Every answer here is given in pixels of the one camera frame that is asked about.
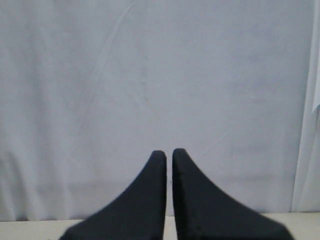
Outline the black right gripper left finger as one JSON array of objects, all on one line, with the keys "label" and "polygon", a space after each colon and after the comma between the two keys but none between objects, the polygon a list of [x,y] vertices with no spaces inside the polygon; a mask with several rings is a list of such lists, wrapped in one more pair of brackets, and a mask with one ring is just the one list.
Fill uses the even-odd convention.
[{"label": "black right gripper left finger", "polygon": [[69,227],[62,240],[161,240],[167,203],[167,157],[151,153],[128,188],[100,211]]}]

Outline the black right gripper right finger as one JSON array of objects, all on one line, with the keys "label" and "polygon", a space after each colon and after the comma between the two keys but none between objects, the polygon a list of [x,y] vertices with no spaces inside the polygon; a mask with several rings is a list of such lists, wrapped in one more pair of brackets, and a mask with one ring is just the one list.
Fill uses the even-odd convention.
[{"label": "black right gripper right finger", "polygon": [[292,240],[285,225],[241,204],[199,169],[187,151],[172,154],[172,198],[179,240]]}]

